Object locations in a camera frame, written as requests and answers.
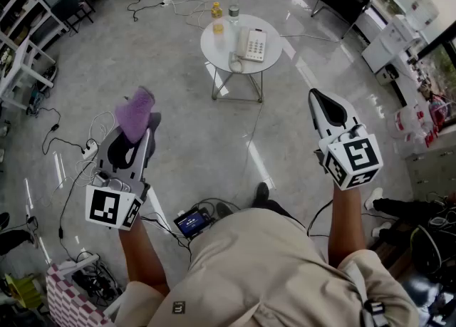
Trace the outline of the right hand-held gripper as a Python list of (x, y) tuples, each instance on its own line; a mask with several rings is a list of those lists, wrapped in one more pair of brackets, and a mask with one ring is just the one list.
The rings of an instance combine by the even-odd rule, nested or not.
[(341, 96), (316, 88), (309, 91), (308, 102), (313, 125), (323, 138), (314, 153), (325, 173), (340, 190), (372, 182), (383, 159), (375, 135), (359, 124), (354, 107)]

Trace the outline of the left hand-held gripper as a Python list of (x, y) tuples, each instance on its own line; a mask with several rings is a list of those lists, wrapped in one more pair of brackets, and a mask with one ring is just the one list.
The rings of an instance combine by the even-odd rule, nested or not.
[[(85, 187), (85, 219), (116, 229), (131, 229), (147, 198), (150, 185), (143, 181), (144, 169), (155, 151), (155, 131), (160, 113), (151, 113), (142, 137), (134, 143), (126, 132), (115, 128), (100, 144), (97, 172)], [(111, 175), (124, 174), (125, 182)]]

